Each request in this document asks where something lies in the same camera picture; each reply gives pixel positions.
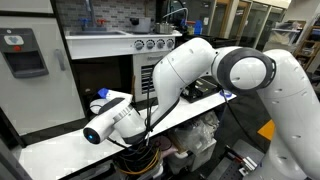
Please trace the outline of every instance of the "door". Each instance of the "door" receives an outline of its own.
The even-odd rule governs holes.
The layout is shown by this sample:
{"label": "door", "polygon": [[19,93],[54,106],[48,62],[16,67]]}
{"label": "door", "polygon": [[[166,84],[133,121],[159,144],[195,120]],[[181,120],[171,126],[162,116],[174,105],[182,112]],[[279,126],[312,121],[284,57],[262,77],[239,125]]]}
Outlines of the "door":
{"label": "door", "polygon": [[50,0],[0,0],[0,11],[53,13]]}
{"label": "door", "polygon": [[256,47],[260,33],[269,14],[269,6],[253,2],[248,16],[248,22],[243,30],[240,46]]}
{"label": "door", "polygon": [[281,22],[283,11],[284,11],[284,9],[281,9],[281,8],[276,8],[276,7],[271,8],[271,12],[268,16],[268,19],[264,25],[260,39],[258,41],[258,44],[256,47],[257,50],[259,50],[259,51],[263,50],[265,44],[269,40],[269,36],[271,34],[272,28],[274,28],[276,26],[277,22]]}
{"label": "door", "polygon": [[84,118],[56,19],[0,17],[0,28],[31,28],[48,69],[46,75],[15,78],[0,54],[0,107],[18,134]]}
{"label": "door", "polygon": [[218,0],[214,10],[210,36],[223,37],[230,13],[231,0]]}
{"label": "door", "polygon": [[232,28],[230,31],[229,39],[236,39],[237,43],[239,43],[242,31],[247,21],[248,13],[250,9],[250,3],[245,1],[240,1],[234,20],[232,24]]}

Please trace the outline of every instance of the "stove knob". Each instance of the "stove knob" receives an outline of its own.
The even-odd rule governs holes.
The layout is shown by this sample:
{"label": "stove knob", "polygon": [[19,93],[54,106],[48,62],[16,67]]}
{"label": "stove knob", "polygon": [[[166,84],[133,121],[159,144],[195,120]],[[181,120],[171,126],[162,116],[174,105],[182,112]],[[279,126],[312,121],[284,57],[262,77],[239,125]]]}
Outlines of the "stove knob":
{"label": "stove knob", "polygon": [[162,49],[163,46],[164,46],[164,42],[159,41],[159,42],[157,43],[157,46],[158,46],[159,49]]}
{"label": "stove knob", "polygon": [[172,48],[173,45],[174,45],[173,41],[172,40],[168,40],[168,42],[167,42],[168,48]]}
{"label": "stove knob", "polygon": [[153,47],[154,47],[154,42],[152,42],[152,41],[147,42],[148,49],[152,49]]}
{"label": "stove knob", "polygon": [[143,43],[142,42],[136,42],[134,44],[134,47],[137,49],[137,50],[141,50],[143,48]]}

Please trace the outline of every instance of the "white countertop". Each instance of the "white countertop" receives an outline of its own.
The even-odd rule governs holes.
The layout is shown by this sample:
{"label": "white countertop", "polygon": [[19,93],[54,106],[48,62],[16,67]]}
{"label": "white countertop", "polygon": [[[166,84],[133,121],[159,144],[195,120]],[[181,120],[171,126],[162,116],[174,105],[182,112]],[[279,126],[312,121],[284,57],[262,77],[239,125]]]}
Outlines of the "white countertop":
{"label": "white countertop", "polygon": [[[176,108],[154,128],[151,136],[189,120],[224,102],[224,98],[219,93],[192,104],[180,98],[180,102]],[[142,117],[146,117],[147,112],[146,110],[141,110],[140,114]],[[111,134],[110,137],[124,144],[117,132]],[[29,145],[25,149],[15,151],[13,154],[34,180],[54,180],[76,172],[121,150],[121,147],[109,141],[104,141],[99,145],[89,143],[84,138],[81,129]]]}
{"label": "white countertop", "polygon": [[179,37],[182,36],[178,31],[174,31],[172,34],[131,34],[124,31],[117,31],[123,33],[122,35],[75,35],[75,36],[66,36],[67,40],[76,40],[76,39],[130,39],[130,38],[162,38],[162,37]]}

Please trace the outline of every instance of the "tiled wall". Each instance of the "tiled wall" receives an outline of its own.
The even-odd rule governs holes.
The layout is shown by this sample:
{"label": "tiled wall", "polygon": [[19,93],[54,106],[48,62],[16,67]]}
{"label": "tiled wall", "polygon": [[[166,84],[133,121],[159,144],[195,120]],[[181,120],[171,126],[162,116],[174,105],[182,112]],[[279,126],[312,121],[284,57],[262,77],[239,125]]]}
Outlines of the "tiled wall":
{"label": "tiled wall", "polygon": [[[56,0],[65,31],[81,31],[79,18],[89,18],[85,0]],[[156,0],[92,0],[96,19],[105,18],[107,30],[131,30],[130,17],[155,18]]]}

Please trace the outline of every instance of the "sink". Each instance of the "sink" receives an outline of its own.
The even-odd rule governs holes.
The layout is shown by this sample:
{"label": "sink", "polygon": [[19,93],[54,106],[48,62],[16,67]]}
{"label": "sink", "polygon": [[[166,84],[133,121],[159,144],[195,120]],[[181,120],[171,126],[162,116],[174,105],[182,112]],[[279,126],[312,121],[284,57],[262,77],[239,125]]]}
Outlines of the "sink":
{"label": "sink", "polygon": [[107,32],[107,31],[78,31],[78,32],[70,32],[70,36],[114,36],[114,35],[125,35],[122,32],[113,31],[113,32]]}

